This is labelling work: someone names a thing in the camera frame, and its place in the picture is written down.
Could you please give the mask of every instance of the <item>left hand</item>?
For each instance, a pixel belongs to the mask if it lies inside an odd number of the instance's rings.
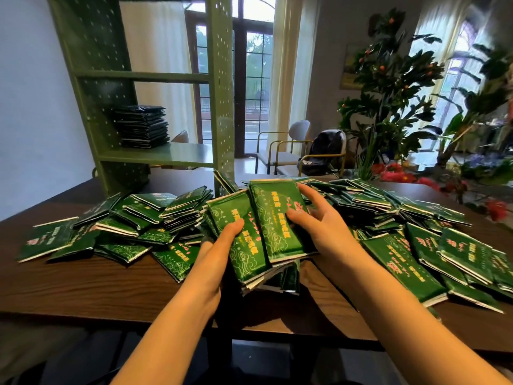
[[[244,219],[239,219],[228,224],[215,243],[203,243],[196,262],[180,288],[180,291],[189,293],[192,300],[200,300],[210,316],[221,300],[220,284],[230,247],[243,226]]]

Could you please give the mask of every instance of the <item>forearm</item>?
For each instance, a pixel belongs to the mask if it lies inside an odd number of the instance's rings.
[[[358,255],[350,263],[323,257],[319,266],[355,304],[409,383],[509,383],[387,270],[366,254]]]
[[[112,384],[181,384],[210,318],[207,308],[182,287],[151,324]]]

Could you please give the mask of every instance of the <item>hand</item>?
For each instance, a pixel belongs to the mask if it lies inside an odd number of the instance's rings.
[[[311,200],[315,209],[310,209],[310,214],[288,209],[287,217],[308,231],[326,261],[339,259],[344,264],[352,264],[361,258],[371,259],[353,237],[340,214],[324,197],[304,184],[298,184],[298,187]]]
[[[209,316],[212,316],[221,300],[221,279],[228,262],[228,252],[235,236],[242,230],[244,219],[228,224],[219,238],[202,244],[189,275],[180,291],[191,296],[190,299],[201,301]]]

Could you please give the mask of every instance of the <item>floor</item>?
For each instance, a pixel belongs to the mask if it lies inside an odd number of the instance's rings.
[[[51,357],[44,368],[41,385],[86,385],[106,374],[120,335],[120,331],[97,331]],[[140,339],[136,333],[128,334],[117,362],[118,366],[126,361]],[[287,344],[234,340],[233,357],[234,367],[251,375],[251,383],[289,383]],[[194,384],[207,368],[207,347],[205,339],[202,338],[184,384]],[[363,385],[407,385],[386,353],[322,349],[311,384],[340,384],[343,380]],[[17,384],[16,378],[11,385]]]

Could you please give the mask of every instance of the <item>right hand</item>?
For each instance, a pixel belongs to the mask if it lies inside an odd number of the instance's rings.
[[[317,250],[326,261],[340,260],[343,264],[353,264],[360,259],[369,259],[353,237],[340,214],[311,187],[298,184],[299,190],[309,200],[315,209],[310,214],[304,211],[288,209],[287,217],[302,226],[310,236]]]

